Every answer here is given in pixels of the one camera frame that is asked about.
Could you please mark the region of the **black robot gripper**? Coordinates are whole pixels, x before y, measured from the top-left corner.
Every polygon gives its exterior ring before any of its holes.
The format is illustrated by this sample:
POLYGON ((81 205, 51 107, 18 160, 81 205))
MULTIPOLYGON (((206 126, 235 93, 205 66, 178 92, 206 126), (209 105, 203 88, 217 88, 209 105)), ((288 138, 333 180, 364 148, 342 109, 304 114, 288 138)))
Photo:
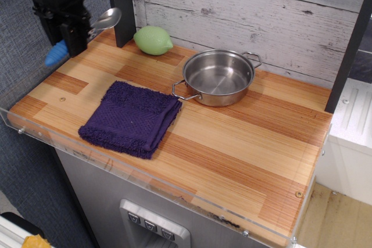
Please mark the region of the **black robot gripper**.
POLYGON ((51 42, 65 41, 71 57, 87 49, 90 14, 85 0, 32 0, 33 11, 51 42))

